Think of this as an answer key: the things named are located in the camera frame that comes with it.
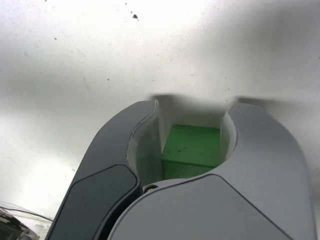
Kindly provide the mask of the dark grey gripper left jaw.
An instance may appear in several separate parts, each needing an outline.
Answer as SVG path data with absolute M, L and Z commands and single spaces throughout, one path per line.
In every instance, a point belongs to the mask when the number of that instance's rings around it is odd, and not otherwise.
M 163 178 L 157 100 L 136 102 L 97 132 L 48 231 L 49 240 L 106 240 L 119 216 Z

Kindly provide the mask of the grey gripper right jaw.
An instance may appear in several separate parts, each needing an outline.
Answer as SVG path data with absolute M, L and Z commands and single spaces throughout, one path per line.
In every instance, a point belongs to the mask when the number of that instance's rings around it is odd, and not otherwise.
M 313 204 L 304 154 L 292 134 L 259 106 L 224 115 L 225 160 L 197 177 L 134 201 L 111 240 L 310 240 Z

